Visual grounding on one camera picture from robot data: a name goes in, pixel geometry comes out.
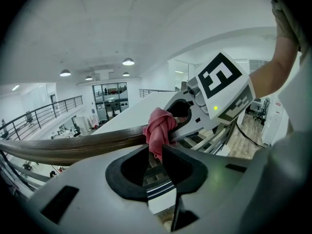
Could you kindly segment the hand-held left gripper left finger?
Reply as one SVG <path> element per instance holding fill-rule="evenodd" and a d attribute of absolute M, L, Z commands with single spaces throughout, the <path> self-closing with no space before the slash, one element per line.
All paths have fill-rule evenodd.
<path fill-rule="evenodd" d="M 141 148 L 124 148 L 71 165 L 30 197 L 28 202 L 36 218 L 53 234 L 169 234 L 147 203 L 120 197 L 105 178 L 112 161 Z M 44 208 L 65 187 L 78 192 L 65 211 L 56 208 L 57 212 L 50 214 L 61 215 L 59 222 L 54 223 L 44 215 Z"/>

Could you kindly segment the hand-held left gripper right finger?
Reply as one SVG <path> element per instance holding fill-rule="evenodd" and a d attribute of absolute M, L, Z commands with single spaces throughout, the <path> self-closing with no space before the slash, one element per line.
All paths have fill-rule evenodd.
<path fill-rule="evenodd" d="M 176 188 L 174 234 L 250 234 L 252 162 L 173 145 L 162 163 Z"/>

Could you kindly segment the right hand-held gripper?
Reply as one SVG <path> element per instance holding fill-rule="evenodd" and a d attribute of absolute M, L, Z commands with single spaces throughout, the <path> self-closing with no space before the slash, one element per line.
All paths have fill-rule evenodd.
<path fill-rule="evenodd" d="M 255 99 L 249 74 L 225 52 L 202 64 L 187 82 L 187 92 L 178 92 L 165 105 L 171 114 L 188 114 L 169 132 L 179 141 L 202 129 L 232 123 Z"/>

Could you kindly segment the pink cloth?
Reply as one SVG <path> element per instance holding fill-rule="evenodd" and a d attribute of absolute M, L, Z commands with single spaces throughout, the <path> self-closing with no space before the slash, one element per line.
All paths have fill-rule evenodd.
<path fill-rule="evenodd" d="M 149 118 L 148 125 L 143 127 L 146 143 L 149 151 L 155 158 L 162 162 L 162 145 L 170 144 L 168 133 L 177 127 L 173 115 L 159 107 L 156 107 Z"/>

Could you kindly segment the dark wooden railing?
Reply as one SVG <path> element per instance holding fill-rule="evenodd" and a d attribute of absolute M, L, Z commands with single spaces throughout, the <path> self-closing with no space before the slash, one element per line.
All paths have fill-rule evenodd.
<path fill-rule="evenodd" d="M 105 172 L 109 186 L 120 197 L 128 200 L 146 202 L 147 188 L 143 179 L 148 175 L 148 149 L 143 127 L 133 127 L 98 135 L 54 140 L 1 140 L 0 141 L 0 178 L 7 186 L 14 186 L 18 180 L 30 190 L 38 186 L 20 176 L 27 174 L 36 180 L 46 182 L 47 177 L 15 167 L 6 159 L 10 154 L 28 161 L 47 165 L 70 166 L 90 157 L 111 153 L 123 148 L 141 145 L 134 154 L 112 161 Z"/>

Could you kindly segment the person's right forearm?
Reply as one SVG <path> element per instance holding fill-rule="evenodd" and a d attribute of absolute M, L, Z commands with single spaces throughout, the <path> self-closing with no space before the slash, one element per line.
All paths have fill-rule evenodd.
<path fill-rule="evenodd" d="M 250 74 L 256 98 L 278 91 L 287 81 L 296 60 L 299 45 L 290 39 L 278 37 L 273 57 Z"/>

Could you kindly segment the short black guardrail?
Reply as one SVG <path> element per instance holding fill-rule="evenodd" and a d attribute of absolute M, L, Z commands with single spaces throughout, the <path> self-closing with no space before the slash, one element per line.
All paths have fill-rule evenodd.
<path fill-rule="evenodd" d="M 170 90 L 155 90 L 155 89 L 139 89 L 139 96 L 144 98 L 152 93 L 161 93 L 161 92 L 175 92 Z"/>

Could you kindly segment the white appliance with red label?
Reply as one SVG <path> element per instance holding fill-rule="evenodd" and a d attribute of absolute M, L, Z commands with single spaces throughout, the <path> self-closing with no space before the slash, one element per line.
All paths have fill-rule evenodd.
<path fill-rule="evenodd" d="M 279 128 L 282 119 L 283 108 L 278 99 L 272 100 L 269 105 L 264 128 L 262 130 L 261 141 L 262 143 L 270 146 Z"/>

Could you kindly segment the black-framed glazed room window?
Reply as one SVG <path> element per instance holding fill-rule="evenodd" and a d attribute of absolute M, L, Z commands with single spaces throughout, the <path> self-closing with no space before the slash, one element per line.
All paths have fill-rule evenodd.
<path fill-rule="evenodd" d="M 128 100 L 127 83 L 108 83 L 93 86 L 95 102 Z"/>

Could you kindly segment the white ceiling air conditioner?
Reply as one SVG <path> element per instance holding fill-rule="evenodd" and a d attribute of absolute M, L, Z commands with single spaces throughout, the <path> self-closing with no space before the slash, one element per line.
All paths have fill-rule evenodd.
<path fill-rule="evenodd" d="M 97 70 L 94 72 L 94 80 L 95 81 L 108 80 L 109 75 L 113 73 L 114 73 L 113 69 Z"/>

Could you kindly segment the black mezzanine guardrail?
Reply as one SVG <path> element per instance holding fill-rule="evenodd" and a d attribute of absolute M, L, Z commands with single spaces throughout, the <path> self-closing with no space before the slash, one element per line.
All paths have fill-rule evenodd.
<path fill-rule="evenodd" d="M 25 114 L 0 126 L 0 140 L 26 140 L 66 113 L 71 113 L 83 105 L 82 96 L 72 97 L 48 104 L 30 111 L 33 125 L 28 128 Z"/>

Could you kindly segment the person's khaki shirt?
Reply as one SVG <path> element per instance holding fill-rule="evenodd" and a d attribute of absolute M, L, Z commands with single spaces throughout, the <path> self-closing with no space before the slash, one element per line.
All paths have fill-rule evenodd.
<path fill-rule="evenodd" d="M 277 36 L 287 38 L 298 45 L 298 51 L 303 54 L 306 44 L 305 34 L 294 18 L 292 12 L 283 0 L 271 0 L 272 13 L 275 17 Z"/>

